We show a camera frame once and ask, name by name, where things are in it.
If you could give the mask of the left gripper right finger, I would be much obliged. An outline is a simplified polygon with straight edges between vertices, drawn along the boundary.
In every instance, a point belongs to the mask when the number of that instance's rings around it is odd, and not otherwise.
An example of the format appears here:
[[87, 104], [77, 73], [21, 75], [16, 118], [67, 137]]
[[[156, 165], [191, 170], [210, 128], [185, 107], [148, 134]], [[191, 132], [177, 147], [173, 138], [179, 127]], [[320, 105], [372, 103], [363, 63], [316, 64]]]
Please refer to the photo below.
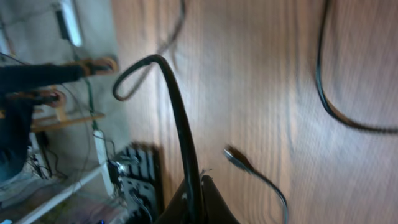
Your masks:
[[209, 175], [204, 175], [201, 178], [201, 187], [207, 224], [239, 224]]

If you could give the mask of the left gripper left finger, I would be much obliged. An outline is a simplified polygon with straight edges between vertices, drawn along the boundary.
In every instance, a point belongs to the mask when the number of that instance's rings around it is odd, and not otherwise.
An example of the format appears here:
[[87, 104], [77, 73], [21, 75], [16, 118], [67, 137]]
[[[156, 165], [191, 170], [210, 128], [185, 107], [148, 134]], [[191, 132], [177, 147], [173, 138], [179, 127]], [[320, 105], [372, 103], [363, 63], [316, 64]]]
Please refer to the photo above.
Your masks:
[[188, 195], [185, 179], [178, 187], [175, 195], [155, 224], [187, 224], [190, 223]]

